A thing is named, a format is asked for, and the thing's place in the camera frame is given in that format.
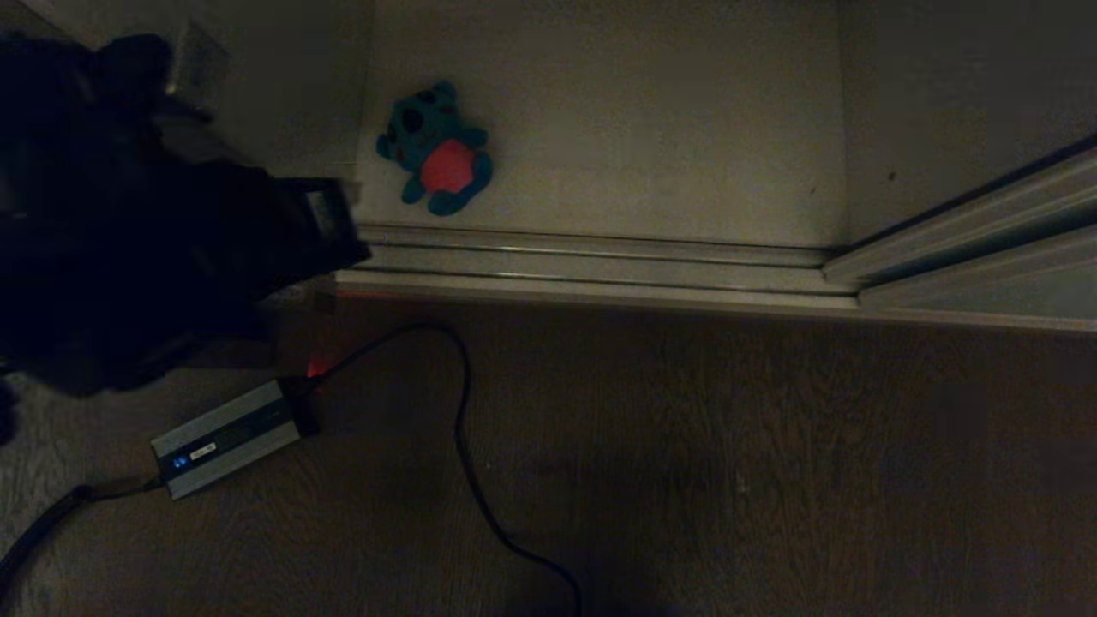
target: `teal plush monster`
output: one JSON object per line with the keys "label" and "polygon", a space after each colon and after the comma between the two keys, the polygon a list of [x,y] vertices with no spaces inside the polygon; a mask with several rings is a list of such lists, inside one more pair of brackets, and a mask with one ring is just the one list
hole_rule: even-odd
{"label": "teal plush monster", "polygon": [[460,211],[491,181],[491,158],[475,152],[487,133],[462,126],[456,98],[453,85],[441,81],[398,101],[388,131],[377,137],[377,154],[412,173],[404,203],[433,193],[428,210],[439,216]]}

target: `power cord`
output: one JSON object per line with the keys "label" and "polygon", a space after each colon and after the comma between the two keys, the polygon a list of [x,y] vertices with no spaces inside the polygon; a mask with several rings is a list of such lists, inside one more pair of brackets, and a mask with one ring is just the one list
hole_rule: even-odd
{"label": "power cord", "polygon": [[522,547],[516,545],[511,540],[507,532],[499,525],[499,520],[495,517],[491,512],[491,506],[487,503],[487,497],[484,496],[484,489],[480,487],[479,479],[476,476],[476,468],[473,464],[473,457],[468,450],[468,441],[465,438],[465,418],[468,415],[468,396],[473,388],[473,371],[472,362],[468,359],[468,349],[465,347],[465,341],[462,340],[461,336],[457,335],[453,328],[432,323],[419,323],[410,324],[396,328],[388,334],[381,336],[380,338],[362,346],[360,349],[347,356],[338,364],[331,367],[327,371],[312,378],[308,380],[306,386],[306,393],[315,391],[317,388],[323,385],[329,379],[336,375],[336,373],[342,371],[350,364],[354,363],[359,358],[370,354],[374,349],[385,345],[394,338],[398,338],[403,335],[414,333],[414,332],[433,332],[443,335],[449,338],[453,346],[456,347],[457,352],[461,356],[462,366],[462,380],[461,380],[461,401],[457,403],[457,414],[453,423],[453,444],[457,450],[457,458],[461,460],[461,469],[465,473],[465,481],[468,483],[468,490],[473,494],[473,498],[476,501],[476,506],[479,507],[480,514],[484,516],[484,520],[487,521],[487,526],[491,529],[491,534],[499,540],[502,546],[510,552],[517,554],[518,557],[536,563],[542,568],[545,568],[557,576],[564,580],[565,583],[572,588],[572,599],[573,608],[572,614],[575,617],[583,616],[583,587],[579,585],[579,581],[563,565],[536,554],[532,551],[523,549]]}
{"label": "power cord", "polygon": [[3,556],[3,559],[0,560],[0,606],[3,606],[4,599],[8,596],[8,591],[11,588],[11,584],[15,580],[15,575],[19,573],[20,568],[22,568],[26,562],[27,558],[31,557],[31,553],[34,552],[35,547],[42,543],[42,540],[45,540],[46,537],[49,536],[49,532],[53,531],[57,525],[65,520],[65,518],[72,514],[72,512],[77,508],[84,504],[121,500],[122,497],[148,493],[149,491],[155,491],[160,486],[163,486],[163,481],[157,476],[149,480],[145,484],[137,486],[136,489],[117,493],[103,493],[102,491],[87,485],[80,485],[69,491],[67,495],[58,500],[54,505],[49,506],[49,509],[42,513],[42,515],[31,524],[31,527],[29,527],[26,531],[23,531],[23,535],[15,540],[15,543],[8,549],[8,553]]}
{"label": "power cord", "polygon": [[[461,460],[461,468],[464,471],[465,480],[468,482],[468,489],[473,494],[473,498],[476,501],[476,506],[479,507],[480,514],[484,516],[484,520],[487,521],[488,527],[491,529],[491,534],[494,534],[499,542],[502,543],[502,546],[510,552],[522,559],[536,563],[538,565],[554,572],[563,579],[564,582],[572,588],[572,598],[574,601],[572,613],[575,617],[581,617],[583,587],[579,585],[578,580],[576,580],[576,577],[563,565],[516,545],[507,536],[502,526],[499,525],[499,520],[495,517],[495,514],[491,512],[491,507],[487,503],[487,497],[484,496],[484,489],[480,486],[479,479],[476,476],[476,468],[473,464],[473,458],[470,453],[468,442],[465,437],[465,418],[468,412],[468,396],[472,392],[473,385],[472,362],[468,359],[468,349],[465,347],[464,340],[462,340],[457,333],[455,333],[452,328],[445,325],[431,323],[410,324],[396,328],[362,346],[360,349],[347,356],[342,361],[327,371],[304,380],[304,383],[302,384],[303,386],[295,392],[295,394],[307,396],[363,356],[370,354],[394,338],[398,338],[414,332],[433,332],[445,336],[453,343],[461,356],[461,401],[457,404],[457,414],[453,424],[453,444],[457,450],[457,458]],[[7,593],[11,587],[15,574],[19,572],[19,569],[23,565],[23,563],[26,562],[27,558],[30,558],[34,548],[37,547],[69,514],[84,504],[120,500],[155,491],[161,486],[163,486],[163,480],[157,476],[140,486],[116,493],[103,493],[92,489],[91,486],[84,485],[77,486],[70,491],[67,495],[50,506],[49,509],[44,512],[31,525],[31,527],[24,531],[18,540],[15,540],[15,543],[8,550],[3,560],[0,560],[0,606],[4,603],[4,598],[7,597]]]}

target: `red belly patch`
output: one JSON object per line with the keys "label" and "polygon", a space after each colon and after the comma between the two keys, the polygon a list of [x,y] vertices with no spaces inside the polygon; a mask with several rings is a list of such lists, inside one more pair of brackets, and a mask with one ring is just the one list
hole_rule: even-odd
{"label": "red belly patch", "polygon": [[430,192],[459,193],[473,181],[473,159],[476,153],[456,139],[446,139],[430,153],[419,178]]}

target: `wooden floor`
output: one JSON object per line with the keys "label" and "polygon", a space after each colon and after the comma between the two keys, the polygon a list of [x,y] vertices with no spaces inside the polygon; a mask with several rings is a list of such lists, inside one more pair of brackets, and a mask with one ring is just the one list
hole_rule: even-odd
{"label": "wooden floor", "polygon": [[[315,361],[412,317],[467,337],[488,497],[588,615],[1097,610],[1093,338],[375,302],[320,317]],[[84,403],[21,384],[0,543],[71,485],[151,474],[149,438],[269,374]],[[468,495],[457,388],[443,339],[394,343],[325,386],[325,435],[179,503],[89,507],[0,612],[566,615]]]}

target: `power adapter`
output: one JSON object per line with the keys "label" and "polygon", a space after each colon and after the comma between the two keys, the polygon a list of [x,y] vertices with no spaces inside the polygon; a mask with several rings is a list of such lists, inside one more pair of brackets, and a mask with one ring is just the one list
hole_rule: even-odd
{"label": "power adapter", "polygon": [[172,500],[317,433],[304,379],[280,379],[237,396],[152,439],[160,479]]}

